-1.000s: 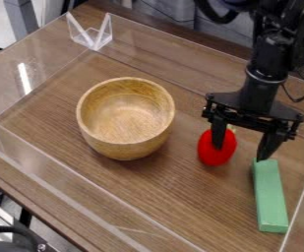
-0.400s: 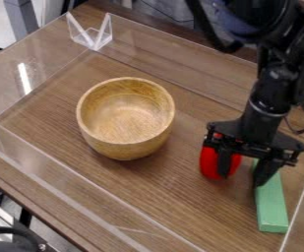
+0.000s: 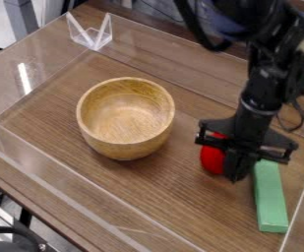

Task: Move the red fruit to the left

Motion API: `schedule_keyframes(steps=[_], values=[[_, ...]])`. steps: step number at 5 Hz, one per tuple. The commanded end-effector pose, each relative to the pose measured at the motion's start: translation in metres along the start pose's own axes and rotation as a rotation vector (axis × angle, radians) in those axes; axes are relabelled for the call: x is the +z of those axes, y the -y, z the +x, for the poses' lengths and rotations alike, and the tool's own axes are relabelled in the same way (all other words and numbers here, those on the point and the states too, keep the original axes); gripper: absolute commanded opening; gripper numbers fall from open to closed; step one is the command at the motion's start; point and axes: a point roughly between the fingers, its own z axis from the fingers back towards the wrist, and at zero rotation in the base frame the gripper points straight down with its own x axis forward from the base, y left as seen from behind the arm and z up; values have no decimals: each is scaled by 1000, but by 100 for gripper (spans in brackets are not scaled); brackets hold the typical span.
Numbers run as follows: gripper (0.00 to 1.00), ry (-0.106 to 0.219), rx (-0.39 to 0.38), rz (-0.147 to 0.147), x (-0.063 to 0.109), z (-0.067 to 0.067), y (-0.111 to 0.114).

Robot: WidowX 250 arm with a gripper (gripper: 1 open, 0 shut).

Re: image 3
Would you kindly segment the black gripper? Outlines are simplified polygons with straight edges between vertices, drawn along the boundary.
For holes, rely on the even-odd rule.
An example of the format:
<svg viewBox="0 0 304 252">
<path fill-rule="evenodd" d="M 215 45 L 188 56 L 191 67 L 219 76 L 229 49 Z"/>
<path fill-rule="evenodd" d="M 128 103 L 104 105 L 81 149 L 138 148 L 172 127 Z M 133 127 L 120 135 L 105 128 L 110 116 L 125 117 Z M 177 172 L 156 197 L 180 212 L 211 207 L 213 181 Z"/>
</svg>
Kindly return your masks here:
<svg viewBox="0 0 304 252">
<path fill-rule="evenodd" d="M 247 177 L 259 158 L 288 163 L 299 149 L 292 139 L 270 128 L 282 106 L 280 98 L 243 94 L 232 117 L 199 121 L 195 143 L 227 151 L 224 175 L 233 183 Z"/>
</svg>

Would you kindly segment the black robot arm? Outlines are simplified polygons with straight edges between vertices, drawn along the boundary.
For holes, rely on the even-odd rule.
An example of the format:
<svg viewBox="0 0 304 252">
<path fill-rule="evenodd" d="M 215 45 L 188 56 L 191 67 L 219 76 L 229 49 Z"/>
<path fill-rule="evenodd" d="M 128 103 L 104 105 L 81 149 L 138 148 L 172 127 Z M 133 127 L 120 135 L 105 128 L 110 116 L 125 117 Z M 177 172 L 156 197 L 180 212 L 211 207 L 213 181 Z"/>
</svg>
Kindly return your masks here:
<svg viewBox="0 0 304 252">
<path fill-rule="evenodd" d="M 227 50 L 236 41 L 248 44 L 248 81 L 232 117 L 199 121 L 195 142 L 221 151 L 221 173 L 243 180 L 256 163 L 287 163 L 298 143 L 271 129 L 282 108 L 298 106 L 304 95 L 304 17 L 288 0 L 203 0 L 221 41 L 211 41 L 189 0 L 175 0 L 200 45 Z"/>
</svg>

